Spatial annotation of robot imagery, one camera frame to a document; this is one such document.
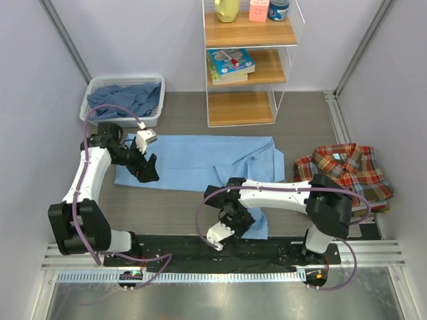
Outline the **light blue long sleeve shirt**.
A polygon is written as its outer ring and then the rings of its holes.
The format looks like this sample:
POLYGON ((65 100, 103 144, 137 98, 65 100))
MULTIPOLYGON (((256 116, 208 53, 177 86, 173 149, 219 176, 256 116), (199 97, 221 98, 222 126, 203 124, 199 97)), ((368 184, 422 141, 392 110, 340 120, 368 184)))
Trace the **light blue long sleeve shirt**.
POLYGON ((285 180, 285 157, 272 137, 160 135, 147 147, 156 155, 159 181, 140 183, 124 166, 114 183, 174 191, 204 192, 224 186, 232 177, 278 183, 285 180))

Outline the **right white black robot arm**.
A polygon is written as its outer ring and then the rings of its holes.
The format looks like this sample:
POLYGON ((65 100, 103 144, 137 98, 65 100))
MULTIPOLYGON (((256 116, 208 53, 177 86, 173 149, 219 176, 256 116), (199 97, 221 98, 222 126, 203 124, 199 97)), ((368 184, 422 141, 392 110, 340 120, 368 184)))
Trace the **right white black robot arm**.
POLYGON ((232 177, 223 187, 208 186, 204 200, 220 211, 219 221, 206 235, 207 243, 217 251, 223 249, 223 240, 239 239, 254 225, 250 209, 267 207, 307 215, 312 226, 298 250, 297 260, 302 265, 323 261, 334 239, 348 237, 353 203, 343 188, 321 174, 297 183, 264 183, 232 177))

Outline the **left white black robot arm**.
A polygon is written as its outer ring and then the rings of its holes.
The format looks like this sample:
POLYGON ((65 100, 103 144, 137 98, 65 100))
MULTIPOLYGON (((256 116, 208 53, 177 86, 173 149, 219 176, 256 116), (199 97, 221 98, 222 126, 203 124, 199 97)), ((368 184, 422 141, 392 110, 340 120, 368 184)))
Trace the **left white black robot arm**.
POLYGON ((61 202, 48 209, 62 255, 119 253, 126 265, 141 261, 142 250, 135 233, 113 230, 98 205, 103 179, 111 165, 125 167, 140 183, 159 180, 156 155, 145 156, 157 135, 143 123, 137 127, 129 145, 122 142, 123 129, 112 122, 101 123, 97 133, 80 145, 81 159, 73 183, 61 202))

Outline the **white plastic basket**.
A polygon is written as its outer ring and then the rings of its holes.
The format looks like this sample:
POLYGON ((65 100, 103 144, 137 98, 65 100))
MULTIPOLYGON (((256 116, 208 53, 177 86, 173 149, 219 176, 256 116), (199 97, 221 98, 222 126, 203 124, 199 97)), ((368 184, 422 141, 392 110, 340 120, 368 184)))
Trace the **white plastic basket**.
POLYGON ((89 116, 92 124, 112 121, 121 127, 135 127, 135 116, 138 116, 147 127, 155 127, 164 96, 165 79, 161 75, 95 77, 83 96, 79 118, 84 121, 93 108, 103 105, 89 116))

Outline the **dark blue checked shirt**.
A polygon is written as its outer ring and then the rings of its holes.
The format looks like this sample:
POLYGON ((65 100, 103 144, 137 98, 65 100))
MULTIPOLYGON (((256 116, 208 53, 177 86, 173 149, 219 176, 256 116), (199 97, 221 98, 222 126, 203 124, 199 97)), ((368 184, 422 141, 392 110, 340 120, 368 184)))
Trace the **dark blue checked shirt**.
POLYGON ((99 105, 117 105, 138 117, 148 117, 159 105, 161 83, 143 83, 121 87, 109 85, 97 88, 87 96, 91 109, 99 105))

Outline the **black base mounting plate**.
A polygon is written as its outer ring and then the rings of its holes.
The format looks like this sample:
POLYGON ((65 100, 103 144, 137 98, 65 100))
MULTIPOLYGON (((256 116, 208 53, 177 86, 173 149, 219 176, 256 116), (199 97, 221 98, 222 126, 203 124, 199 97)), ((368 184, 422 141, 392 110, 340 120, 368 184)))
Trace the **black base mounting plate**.
POLYGON ((167 273, 273 273, 342 262, 338 246, 333 243, 324 254, 304 255, 301 237, 231 237, 222 251, 212 249, 197 236, 138 235, 137 240, 143 259, 172 254, 167 273))

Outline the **green book underneath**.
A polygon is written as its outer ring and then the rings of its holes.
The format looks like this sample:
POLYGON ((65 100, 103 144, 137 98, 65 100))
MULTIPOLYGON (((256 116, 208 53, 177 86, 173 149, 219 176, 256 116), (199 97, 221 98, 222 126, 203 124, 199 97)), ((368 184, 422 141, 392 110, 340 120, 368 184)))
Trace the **green book underneath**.
POLYGON ((233 76, 227 79, 222 79, 220 77, 219 71, 216 69, 215 65, 209 59, 207 60, 207 65, 209 67, 209 73, 210 73, 210 76, 208 77, 208 79, 211 81, 213 85, 223 85, 226 83, 237 83, 237 82, 248 80, 247 74, 242 74, 242 75, 233 76))

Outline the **red plaid folded shirt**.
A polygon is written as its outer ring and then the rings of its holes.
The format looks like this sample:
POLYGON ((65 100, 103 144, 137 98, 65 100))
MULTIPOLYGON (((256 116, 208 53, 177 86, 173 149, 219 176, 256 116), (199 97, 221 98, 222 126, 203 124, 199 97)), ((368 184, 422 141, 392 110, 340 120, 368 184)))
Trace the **red plaid folded shirt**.
POLYGON ((326 145, 294 161, 296 181, 310 181, 316 174, 328 176, 341 188, 363 196, 370 203, 387 201, 395 195, 370 146, 326 145))

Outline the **red white marker pen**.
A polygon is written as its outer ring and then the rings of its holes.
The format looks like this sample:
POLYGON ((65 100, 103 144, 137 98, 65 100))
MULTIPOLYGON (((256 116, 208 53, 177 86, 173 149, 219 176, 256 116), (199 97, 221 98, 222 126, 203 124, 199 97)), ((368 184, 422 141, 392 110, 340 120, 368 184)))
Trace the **red white marker pen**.
POLYGON ((227 59, 230 60, 230 62, 232 63, 233 66, 235 66, 235 67, 239 67, 240 66, 240 63, 238 62, 238 60, 234 59, 226 51, 222 50, 222 53, 226 56, 227 59))

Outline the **yellow bottle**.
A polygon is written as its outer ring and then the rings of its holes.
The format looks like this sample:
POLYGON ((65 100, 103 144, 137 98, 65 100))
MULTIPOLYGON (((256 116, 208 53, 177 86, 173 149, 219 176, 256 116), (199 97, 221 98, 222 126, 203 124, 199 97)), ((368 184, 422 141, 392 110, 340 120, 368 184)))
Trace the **yellow bottle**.
POLYGON ((232 23, 240 11, 240 0, 215 0, 214 10, 222 23, 232 23))

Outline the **pink box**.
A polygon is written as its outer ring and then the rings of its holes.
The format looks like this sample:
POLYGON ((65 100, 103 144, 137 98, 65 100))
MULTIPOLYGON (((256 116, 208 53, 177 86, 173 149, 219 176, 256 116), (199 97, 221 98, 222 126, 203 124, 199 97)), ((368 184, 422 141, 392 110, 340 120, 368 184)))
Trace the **pink box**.
POLYGON ((269 6, 269 0, 251 0, 249 20, 253 22, 265 22, 268 16, 269 6))

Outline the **blue tin can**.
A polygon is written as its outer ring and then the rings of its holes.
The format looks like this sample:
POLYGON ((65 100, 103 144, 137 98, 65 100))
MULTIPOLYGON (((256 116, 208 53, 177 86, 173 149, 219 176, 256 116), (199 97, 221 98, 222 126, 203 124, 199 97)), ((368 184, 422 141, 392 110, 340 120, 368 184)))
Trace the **blue tin can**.
POLYGON ((268 18, 272 21, 284 21, 288 16, 290 0, 270 0, 268 18))

